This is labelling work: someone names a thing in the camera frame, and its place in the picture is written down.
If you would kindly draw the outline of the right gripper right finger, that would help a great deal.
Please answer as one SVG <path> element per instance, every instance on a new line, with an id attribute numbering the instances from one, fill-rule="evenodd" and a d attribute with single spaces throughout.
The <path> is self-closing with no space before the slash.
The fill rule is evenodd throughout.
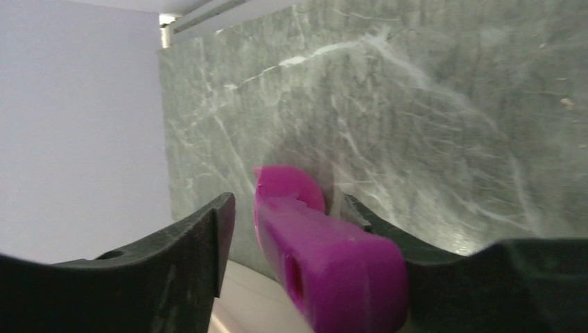
<path id="1" fill-rule="evenodd" d="M 463 256 L 414 237 L 350 195 L 344 219 L 399 246 L 411 332 L 587 331 L 586 239 L 502 239 Z"/>

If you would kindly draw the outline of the beige litter box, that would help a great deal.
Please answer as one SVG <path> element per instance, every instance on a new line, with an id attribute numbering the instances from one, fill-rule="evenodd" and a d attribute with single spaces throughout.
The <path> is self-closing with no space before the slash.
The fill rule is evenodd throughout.
<path id="1" fill-rule="evenodd" d="M 311 333 L 312 329 L 276 281 L 229 261 L 208 331 Z"/>

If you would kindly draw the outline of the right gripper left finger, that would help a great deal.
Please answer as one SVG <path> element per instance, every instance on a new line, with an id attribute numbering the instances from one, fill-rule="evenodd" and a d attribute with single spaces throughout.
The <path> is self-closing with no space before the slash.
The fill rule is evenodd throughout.
<path id="1" fill-rule="evenodd" d="M 93 260 L 1 256 L 2 332 L 206 332 L 235 219 L 225 192 Z"/>

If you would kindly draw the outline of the magenta litter scoop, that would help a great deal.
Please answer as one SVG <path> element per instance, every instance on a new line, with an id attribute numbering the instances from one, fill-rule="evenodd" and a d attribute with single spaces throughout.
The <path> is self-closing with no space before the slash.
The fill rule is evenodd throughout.
<path id="1" fill-rule="evenodd" d="M 399 247 L 330 217 L 317 182 L 287 165 L 258 166 L 254 224 L 278 282 L 314 332 L 396 332 L 408 316 Z"/>

